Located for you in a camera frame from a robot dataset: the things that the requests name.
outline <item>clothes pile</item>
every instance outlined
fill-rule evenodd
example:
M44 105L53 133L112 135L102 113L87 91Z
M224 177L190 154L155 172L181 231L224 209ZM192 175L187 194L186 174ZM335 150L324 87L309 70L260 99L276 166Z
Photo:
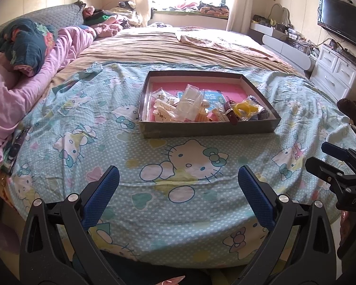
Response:
M86 7L83 10L84 25L93 28L98 38L115 36L123 29L141 25L142 17L136 15L134 7L136 5L131 1L120 2L111 10Z
M220 3L220 5L216 6L214 4L207 4L203 1L200 2L198 6L199 11L202 14L207 14L215 17L228 18L229 8L224 3Z
M219 18L228 18L229 8L224 3L214 4L205 3L203 1L198 2L185 2L182 4L177 4L175 6L169 6L162 8L162 10L175 10L175 11L185 11L185 12L200 12L202 14L211 15Z
M149 24L148 27L151 28L166 28L166 27L172 27L171 24L164 24L163 22L154 22L152 24Z
M95 24L120 24L123 29L129 28L128 19L114 12L103 9L95 9L93 6L83 10L84 25L93 26Z

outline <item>blue gripper pad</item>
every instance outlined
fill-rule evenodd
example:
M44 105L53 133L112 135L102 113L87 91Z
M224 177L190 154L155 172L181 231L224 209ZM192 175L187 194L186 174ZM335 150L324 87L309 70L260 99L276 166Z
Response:
M256 176L251 174L248 169L249 167L247 166L240 167L238 174L239 186L260 225L271 231L276 225L274 207L258 185Z
M337 158L341 161L346 161L349 158L349 154L346 150L339 148L338 146L333 145L329 142L324 142L322 144L322 151L334 158Z
M114 192L119 186L119 182L120 173L119 170L114 167L104 177L103 181L84 206L82 218L82 226L84 230L87 231L88 228L96 226L99 222L105 207L108 205Z

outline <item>open box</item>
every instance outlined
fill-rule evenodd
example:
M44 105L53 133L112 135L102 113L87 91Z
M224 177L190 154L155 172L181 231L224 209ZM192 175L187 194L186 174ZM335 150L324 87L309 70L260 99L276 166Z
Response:
M156 122L153 117L154 99L151 93L159 88L176 96L191 84L200 89L219 91L226 101L236 103L253 95L264 106L269 117L265 120L230 122ZM140 97L139 123L145 138L215 136L273 132L281 117L261 92L244 75L207 71L151 71Z

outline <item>wall-mounted tv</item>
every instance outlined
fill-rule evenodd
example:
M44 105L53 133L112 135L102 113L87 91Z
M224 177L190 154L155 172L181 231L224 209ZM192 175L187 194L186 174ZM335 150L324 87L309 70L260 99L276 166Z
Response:
M319 0L318 24L356 46L356 6L340 0Z

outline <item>hello kitty bedsheet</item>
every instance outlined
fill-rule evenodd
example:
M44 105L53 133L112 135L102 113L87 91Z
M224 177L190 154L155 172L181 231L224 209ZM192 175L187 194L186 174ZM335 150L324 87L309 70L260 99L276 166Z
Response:
M282 120L274 133L143 139L138 124L142 85L151 70L204 70L245 75ZM120 185L99 224L99 248L134 260L176 267L247 263L267 229L257 222L237 183L248 164L276 193L301 203L323 201L339 213L329 184L304 170L316 156L345 172L320 147L356 150L349 118L310 81L262 69L163 63L94 63L52 89L17 131L31 127L8 180L25 218L37 197L61 201L98 180L110 165Z

